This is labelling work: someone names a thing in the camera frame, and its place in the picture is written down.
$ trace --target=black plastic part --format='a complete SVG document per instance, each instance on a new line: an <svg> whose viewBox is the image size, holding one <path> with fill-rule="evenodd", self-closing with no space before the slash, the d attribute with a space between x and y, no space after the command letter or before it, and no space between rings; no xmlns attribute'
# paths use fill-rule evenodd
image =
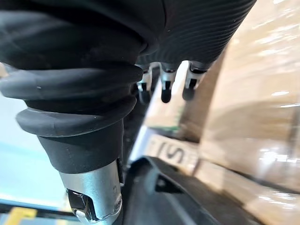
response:
<svg viewBox="0 0 300 225"><path fill-rule="evenodd" d="M161 90L161 100L163 101L163 103L168 103L171 100L171 96L172 96L172 90L170 89L162 89Z"/></svg>
<svg viewBox="0 0 300 225"><path fill-rule="evenodd" d="M196 84L197 84L197 80L196 79L191 79L188 88L189 89L194 89L194 87L196 86Z"/></svg>
<svg viewBox="0 0 300 225"><path fill-rule="evenodd" d="M134 162L122 194L123 225L255 224L232 200L212 192L196 178L174 171L158 158Z"/></svg>
<svg viewBox="0 0 300 225"><path fill-rule="evenodd" d="M121 158L122 119L136 103L130 86L143 74L133 64L164 24L161 3L151 5L158 12L146 35L152 28L147 18L135 19L139 8L118 12L108 1L0 4L0 61L10 65L0 90L25 100L17 121L38 136L60 172L84 173Z"/></svg>
<svg viewBox="0 0 300 225"><path fill-rule="evenodd" d="M147 90L139 91L139 99L142 104L149 104L151 101L151 92Z"/></svg>
<svg viewBox="0 0 300 225"><path fill-rule="evenodd" d="M85 135L38 138L55 169L62 173L84 173L121 158L122 136L123 120L120 120Z"/></svg>
<svg viewBox="0 0 300 225"><path fill-rule="evenodd" d="M159 48L137 64L201 62L208 69L221 54L255 0L164 0L165 29Z"/></svg>
<svg viewBox="0 0 300 225"><path fill-rule="evenodd" d="M67 190L67 194L74 214L77 210L80 210L84 212L88 221L97 220L94 204L90 197L72 190Z"/></svg>
<svg viewBox="0 0 300 225"><path fill-rule="evenodd" d="M165 63L165 62L162 62L161 63L161 68L163 71L167 72L167 73L173 73L175 72L179 65L181 64L181 61L180 62L176 62L176 63Z"/></svg>
<svg viewBox="0 0 300 225"><path fill-rule="evenodd" d="M191 62L191 65L190 65L189 69L194 74L204 74L207 71L207 70L203 69L203 64L202 63L198 63L198 62L195 62L195 61Z"/></svg>
<svg viewBox="0 0 300 225"><path fill-rule="evenodd" d="M195 90L193 88L184 88L182 92L182 97L186 101L193 100L195 95Z"/></svg>
<svg viewBox="0 0 300 225"><path fill-rule="evenodd" d="M142 83L141 85L142 85L142 90L146 91L147 90L147 84L146 83Z"/></svg>

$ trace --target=silver metal shaft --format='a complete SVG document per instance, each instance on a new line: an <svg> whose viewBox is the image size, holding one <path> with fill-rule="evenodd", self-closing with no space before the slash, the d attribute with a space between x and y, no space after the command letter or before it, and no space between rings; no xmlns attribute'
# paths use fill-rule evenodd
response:
<svg viewBox="0 0 300 225"><path fill-rule="evenodd" d="M82 223L113 224L122 208L116 161L94 171L78 174L60 172L60 176L65 188L70 192L71 208Z"/></svg>

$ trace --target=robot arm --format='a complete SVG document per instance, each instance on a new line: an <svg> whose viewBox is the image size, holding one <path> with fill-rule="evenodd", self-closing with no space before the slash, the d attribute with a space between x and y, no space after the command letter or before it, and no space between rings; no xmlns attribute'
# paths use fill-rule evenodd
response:
<svg viewBox="0 0 300 225"><path fill-rule="evenodd" d="M193 90L254 3L1 2L0 62L10 76L0 90L25 101L16 119L38 136L82 222L110 225L121 212L123 118L136 101L130 85L142 80L143 91L147 65L161 62L168 102L178 65L189 60L186 89Z"/></svg>

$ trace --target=plastic wrap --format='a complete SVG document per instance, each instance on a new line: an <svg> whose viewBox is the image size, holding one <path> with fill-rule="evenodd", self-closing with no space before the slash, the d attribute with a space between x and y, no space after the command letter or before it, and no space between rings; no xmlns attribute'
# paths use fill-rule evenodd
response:
<svg viewBox="0 0 300 225"><path fill-rule="evenodd" d="M203 162L198 178L268 225L300 224L299 50L299 1L258 0L226 50L199 148L222 167Z"/></svg>
<svg viewBox="0 0 300 225"><path fill-rule="evenodd" d="M299 225L300 196L249 180L213 163L202 161L195 177L224 194L266 225Z"/></svg>

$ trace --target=ribbed black surface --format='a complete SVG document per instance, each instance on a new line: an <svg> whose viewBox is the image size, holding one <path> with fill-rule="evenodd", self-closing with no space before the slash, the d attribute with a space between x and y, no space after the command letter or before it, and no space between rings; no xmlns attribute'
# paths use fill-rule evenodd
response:
<svg viewBox="0 0 300 225"><path fill-rule="evenodd" d="M142 77L134 64L194 60L208 69L254 2L1 0L0 62L10 76L0 90L25 100L17 121L55 168L99 168L120 156L130 84Z"/></svg>
<svg viewBox="0 0 300 225"><path fill-rule="evenodd" d="M158 50L138 64L217 59L255 0L165 0L166 27Z"/></svg>

